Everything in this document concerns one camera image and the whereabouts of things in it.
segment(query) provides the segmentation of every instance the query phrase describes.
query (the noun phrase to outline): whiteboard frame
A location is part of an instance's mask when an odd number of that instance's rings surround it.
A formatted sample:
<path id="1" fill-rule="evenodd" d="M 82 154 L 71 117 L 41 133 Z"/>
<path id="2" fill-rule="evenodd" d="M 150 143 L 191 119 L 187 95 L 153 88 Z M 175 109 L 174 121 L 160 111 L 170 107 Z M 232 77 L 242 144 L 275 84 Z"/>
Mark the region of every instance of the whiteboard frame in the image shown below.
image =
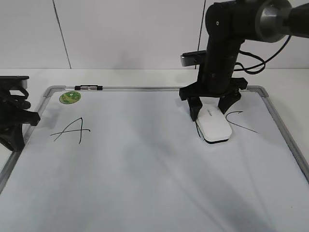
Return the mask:
<path id="1" fill-rule="evenodd" d="M 62 91 L 69 91 L 69 90 L 75 90 L 75 87 L 50 86 L 45 91 L 41 99 L 41 102 L 39 103 L 35 111 L 38 112 L 40 116 L 42 116 L 45 108 L 47 107 L 49 103 L 49 100 L 51 99 L 54 93 L 62 92 Z M 98 91 L 98 90 L 88 89 L 88 90 L 78 90 L 78 91 Z M 103 90 L 101 91 L 179 91 L 179 87 L 103 87 Z M 305 157 L 301 153 L 300 149 L 298 148 L 295 140 L 289 133 L 279 113 L 277 112 L 274 105 L 270 101 L 269 95 L 266 92 L 266 90 L 261 86 L 248 86 L 246 90 L 242 90 L 241 92 L 244 92 L 244 91 L 257 92 L 260 95 L 270 115 L 272 116 L 276 125 L 278 126 L 278 129 L 281 132 L 281 135 L 283 136 L 288 147 L 290 148 L 291 153 L 294 156 L 300 170 L 302 171 L 306 180 L 309 183 L 309 165 Z M 24 134 L 25 144 L 29 141 L 29 138 L 34 131 L 34 128 L 35 127 L 30 126 L 30 125 L 27 127 L 26 132 Z M 0 172 L 0 194 L 2 190 L 4 189 L 21 153 L 22 152 L 12 152 L 12 154 L 6 161 L 3 169 L 1 170 Z"/>

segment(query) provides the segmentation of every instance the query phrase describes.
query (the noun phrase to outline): green sticker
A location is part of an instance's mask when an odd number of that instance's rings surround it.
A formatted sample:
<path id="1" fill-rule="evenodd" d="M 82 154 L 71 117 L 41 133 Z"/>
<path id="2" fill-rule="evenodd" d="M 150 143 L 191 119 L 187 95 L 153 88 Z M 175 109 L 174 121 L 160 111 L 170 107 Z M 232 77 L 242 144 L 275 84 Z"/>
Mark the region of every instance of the green sticker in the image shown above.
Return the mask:
<path id="1" fill-rule="evenodd" d="M 66 92 L 66 93 L 62 94 L 59 98 L 59 101 L 62 104 L 69 105 L 69 104 L 73 104 L 73 103 L 78 102 L 81 97 L 82 96 L 79 92 L 70 91 L 70 92 Z"/>

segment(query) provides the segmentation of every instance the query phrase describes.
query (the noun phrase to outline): black marker drawing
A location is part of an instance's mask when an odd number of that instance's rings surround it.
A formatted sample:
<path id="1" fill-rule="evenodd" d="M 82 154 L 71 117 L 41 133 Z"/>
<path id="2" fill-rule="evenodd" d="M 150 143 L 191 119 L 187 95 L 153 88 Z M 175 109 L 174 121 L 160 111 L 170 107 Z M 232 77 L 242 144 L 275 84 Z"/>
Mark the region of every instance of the black marker drawing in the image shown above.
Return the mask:
<path id="1" fill-rule="evenodd" d="M 79 130 L 67 130 L 67 131 L 66 131 L 66 129 L 67 129 L 70 125 L 72 125 L 74 122 L 77 122 L 78 120 L 81 121 L 81 128 L 80 128 Z M 57 136 L 57 137 L 55 138 L 55 140 L 54 140 L 54 142 L 55 142 L 63 133 L 74 132 L 74 131 L 80 131 L 80 139 L 79 139 L 79 143 L 78 143 L 78 144 L 81 144 L 81 142 L 82 142 L 83 131 L 85 131 L 85 130 L 88 131 L 88 132 L 90 132 L 89 129 L 83 129 L 83 118 L 80 117 L 80 118 L 76 119 L 75 121 L 71 122 L 69 125 L 67 125 L 67 126 L 65 127 L 65 129 L 64 129 L 62 132 L 60 132 L 60 133 L 54 133 L 54 134 L 51 134 L 50 136 L 58 134 L 58 136 Z"/>
<path id="2" fill-rule="evenodd" d="M 234 113 L 240 114 L 240 113 L 243 113 L 243 111 L 233 111 L 233 112 L 228 113 L 228 114 L 225 116 L 225 118 L 226 118 L 226 120 L 227 120 L 229 123 L 231 123 L 231 124 L 233 124 L 233 125 L 235 125 L 235 126 L 244 128 L 244 129 L 246 129 L 246 130 L 249 130 L 249 131 L 252 131 L 252 132 L 258 134 L 258 132 L 254 131 L 254 130 L 251 130 L 251 129 L 249 129 L 249 128 L 243 127 L 243 126 L 241 126 L 241 125 L 238 125 L 238 124 L 236 124 L 236 123 L 234 123 L 234 122 L 229 121 L 229 120 L 227 119 L 227 116 L 229 116 L 230 114 L 234 114 Z"/>
<path id="3" fill-rule="evenodd" d="M 229 116 L 230 114 L 234 114 L 234 113 L 240 114 L 240 113 L 243 113 L 243 111 L 233 111 L 233 112 L 228 113 L 228 114 L 225 116 L 225 118 L 226 118 L 226 120 L 227 120 L 229 123 L 231 123 L 231 124 L 233 124 L 233 125 L 235 125 L 235 126 L 244 128 L 244 129 L 246 129 L 246 130 L 249 130 L 249 131 L 252 131 L 252 132 L 258 134 L 258 132 L 254 131 L 254 130 L 251 130 L 251 129 L 249 129 L 249 128 L 243 127 L 243 126 L 241 126 L 241 125 L 238 125 L 238 124 L 236 124 L 236 123 L 234 123 L 234 122 L 231 122 L 230 120 L 227 119 L 227 116 Z M 199 128 L 197 122 L 195 122 L 195 125 L 196 125 L 196 127 L 197 127 L 197 134 L 198 134 L 198 136 L 201 138 L 201 134 L 202 134 L 203 139 L 206 141 L 206 139 L 204 138 L 203 133 L 199 133 L 199 132 L 200 132 L 200 128 Z"/>

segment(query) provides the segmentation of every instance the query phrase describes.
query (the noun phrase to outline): white wall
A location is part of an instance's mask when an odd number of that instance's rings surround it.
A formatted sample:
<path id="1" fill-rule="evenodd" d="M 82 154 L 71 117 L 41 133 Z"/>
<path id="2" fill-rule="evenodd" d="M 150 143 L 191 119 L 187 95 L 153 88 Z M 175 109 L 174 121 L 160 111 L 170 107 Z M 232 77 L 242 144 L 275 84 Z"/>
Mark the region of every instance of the white wall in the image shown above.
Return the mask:
<path id="1" fill-rule="evenodd" d="M 223 2 L 225 0 L 207 0 L 206 9 L 214 2 Z M 289 0 L 293 7 L 308 3 L 309 0 Z M 283 45 L 286 38 L 277 43 L 262 43 L 256 41 L 246 41 L 241 50 L 251 52 L 262 57 L 264 60 L 270 58 Z M 200 50 L 206 49 L 208 41 L 208 33 L 206 31 L 205 22 L 201 36 Z M 239 55 L 238 61 L 249 67 L 260 63 L 258 60 Z M 292 37 L 286 48 L 271 62 L 267 64 L 267 68 L 309 68 L 309 39 Z"/>
<path id="2" fill-rule="evenodd" d="M 55 2 L 72 68 L 179 69 L 180 54 L 197 50 L 204 0 Z M 53 0 L 1 0 L 0 31 L 0 68 L 69 68 Z M 207 40 L 203 25 L 200 50 Z M 268 58 L 282 43 L 247 41 L 242 50 Z M 309 40 L 292 38 L 267 67 L 309 68 Z"/>
<path id="3" fill-rule="evenodd" d="M 69 67 L 52 0 L 0 2 L 0 68 Z"/>
<path id="4" fill-rule="evenodd" d="M 56 0 L 72 68 L 178 69 L 204 0 Z"/>

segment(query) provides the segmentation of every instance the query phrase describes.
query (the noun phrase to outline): black robot mount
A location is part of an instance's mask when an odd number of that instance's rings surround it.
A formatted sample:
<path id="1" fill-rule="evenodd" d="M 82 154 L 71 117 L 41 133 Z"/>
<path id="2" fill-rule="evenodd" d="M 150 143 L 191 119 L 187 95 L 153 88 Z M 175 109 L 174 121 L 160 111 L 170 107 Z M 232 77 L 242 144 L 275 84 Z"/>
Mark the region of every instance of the black robot mount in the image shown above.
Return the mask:
<path id="1" fill-rule="evenodd" d="M 285 35 L 309 38 L 309 5 L 292 8 L 288 0 L 234 0 L 215 3 L 205 16 L 209 40 L 206 51 L 184 53 L 183 66 L 199 65 L 197 81 L 180 89 L 190 116 L 197 120 L 199 97 L 220 98 L 225 113 L 246 89 L 244 78 L 232 78 L 240 46 L 245 40 L 274 43 Z"/>
<path id="2" fill-rule="evenodd" d="M 11 151 L 21 151 L 24 146 L 23 124 L 36 126 L 38 113 L 27 111 L 31 104 L 26 101 L 28 76 L 0 76 L 0 143 Z M 22 95 L 11 94 L 12 90 Z"/>

